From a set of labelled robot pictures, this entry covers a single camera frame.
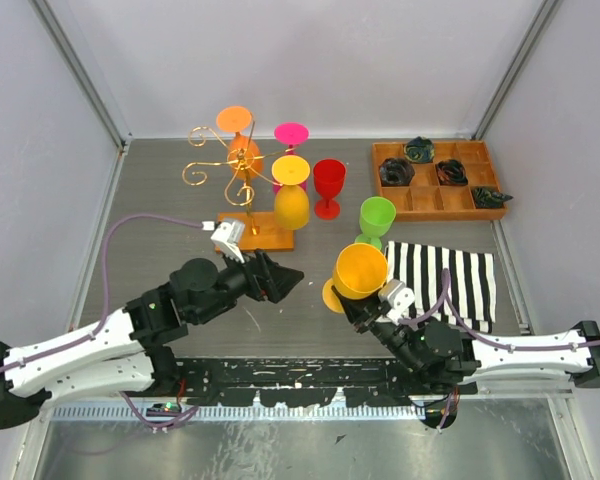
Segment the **yellow wine glass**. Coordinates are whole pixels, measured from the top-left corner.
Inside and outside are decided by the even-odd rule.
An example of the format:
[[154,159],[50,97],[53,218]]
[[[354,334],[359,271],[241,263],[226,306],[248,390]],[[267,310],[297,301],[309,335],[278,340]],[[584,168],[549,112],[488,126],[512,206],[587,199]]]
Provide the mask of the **yellow wine glass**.
[[302,184],[309,178],[310,166],[298,155],[284,155],[272,164],[279,185],[274,200],[277,224],[286,230],[299,230],[309,221],[309,198]]
[[338,255],[331,277],[322,288],[322,300],[335,313],[343,313],[337,293],[348,300],[361,300],[378,291],[388,276],[388,261],[375,246],[353,243]]

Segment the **gold wire wine glass rack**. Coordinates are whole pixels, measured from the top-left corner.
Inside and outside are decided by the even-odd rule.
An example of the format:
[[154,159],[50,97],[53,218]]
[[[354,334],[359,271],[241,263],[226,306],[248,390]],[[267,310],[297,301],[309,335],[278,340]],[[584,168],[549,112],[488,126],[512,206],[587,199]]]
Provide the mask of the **gold wire wine glass rack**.
[[[250,137],[253,138],[255,130],[251,130]],[[290,252],[294,249],[294,234],[277,226],[274,220],[274,214],[271,212],[256,212],[253,209],[254,200],[256,198],[256,190],[253,186],[253,181],[260,178],[265,182],[273,185],[275,181],[263,173],[265,156],[261,153],[260,158],[263,162],[261,173],[255,175],[247,175],[245,180],[240,180],[237,177],[238,170],[231,168],[231,164],[237,163],[240,168],[245,168],[244,155],[242,152],[238,154],[238,159],[233,162],[228,159],[228,146],[234,135],[221,131],[217,125],[212,128],[209,126],[198,126],[190,130],[187,141],[195,147],[201,148],[207,143],[206,136],[210,134],[217,140],[226,150],[225,158],[216,162],[194,161],[187,164],[181,173],[181,178],[185,184],[197,187],[204,184],[208,175],[203,170],[205,167],[222,167],[228,168],[231,172],[231,178],[224,189],[224,198],[228,204],[241,208],[241,213],[224,212],[218,215],[220,220],[234,218],[242,221],[245,224],[245,230],[240,240],[239,247],[245,251],[254,251],[256,249],[272,251],[272,252]]]

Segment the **orange plastic wine glass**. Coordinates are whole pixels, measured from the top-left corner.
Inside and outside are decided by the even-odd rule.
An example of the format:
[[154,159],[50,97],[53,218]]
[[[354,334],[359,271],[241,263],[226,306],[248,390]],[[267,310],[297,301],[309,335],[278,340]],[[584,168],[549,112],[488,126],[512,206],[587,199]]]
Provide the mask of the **orange plastic wine glass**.
[[240,168],[234,162],[231,164],[232,169],[238,170],[237,177],[240,180],[245,180],[247,175],[261,173],[263,169],[260,149],[250,137],[253,122],[252,113],[246,107],[237,105],[226,107],[216,117],[217,127],[234,135],[228,146],[228,159],[233,162],[238,159],[240,152],[244,155],[245,168]]

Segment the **magenta plastic wine glass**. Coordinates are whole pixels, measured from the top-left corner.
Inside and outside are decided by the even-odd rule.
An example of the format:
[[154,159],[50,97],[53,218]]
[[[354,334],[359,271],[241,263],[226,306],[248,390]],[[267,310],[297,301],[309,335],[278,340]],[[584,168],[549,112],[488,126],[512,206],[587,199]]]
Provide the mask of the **magenta plastic wine glass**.
[[271,167],[275,180],[273,192],[277,194],[283,186],[299,186],[306,189],[311,169],[308,162],[296,154],[295,149],[308,140],[308,128],[296,122],[282,123],[275,128],[274,137],[286,150]]

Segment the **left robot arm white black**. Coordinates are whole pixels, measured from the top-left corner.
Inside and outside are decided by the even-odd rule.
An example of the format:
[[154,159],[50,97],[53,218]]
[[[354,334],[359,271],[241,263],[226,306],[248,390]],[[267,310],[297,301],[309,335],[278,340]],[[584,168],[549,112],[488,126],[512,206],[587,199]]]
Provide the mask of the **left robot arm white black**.
[[180,372],[168,343],[235,308],[242,297],[277,304],[304,278],[258,250],[224,269],[194,258],[168,281],[100,321],[23,347],[0,341],[0,430],[81,395],[174,393]]

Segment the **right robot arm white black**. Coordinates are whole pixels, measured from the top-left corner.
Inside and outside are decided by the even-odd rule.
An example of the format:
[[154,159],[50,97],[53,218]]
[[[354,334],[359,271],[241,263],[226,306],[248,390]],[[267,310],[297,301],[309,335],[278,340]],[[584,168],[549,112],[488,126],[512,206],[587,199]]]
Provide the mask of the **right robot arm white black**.
[[407,324],[415,295],[398,280],[361,299],[345,297],[333,284],[325,292],[354,329],[371,333],[426,393],[509,376],[566,377],[579,388],[600,388],[600,331],[593,321],[553,335],[502,337],[431,318]]

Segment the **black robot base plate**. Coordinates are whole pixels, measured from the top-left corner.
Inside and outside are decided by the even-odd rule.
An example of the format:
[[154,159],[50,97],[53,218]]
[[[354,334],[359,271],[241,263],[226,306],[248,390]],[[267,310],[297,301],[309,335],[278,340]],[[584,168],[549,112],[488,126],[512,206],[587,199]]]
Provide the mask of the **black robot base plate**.
[[417,396],[446,396],[473,383],[421,380],[388,358],[179,358],[155,386],[133,397],[173,397],[184,392],[194,406],[289,408],[327,406],[342,393],[345,406],[408,406]]

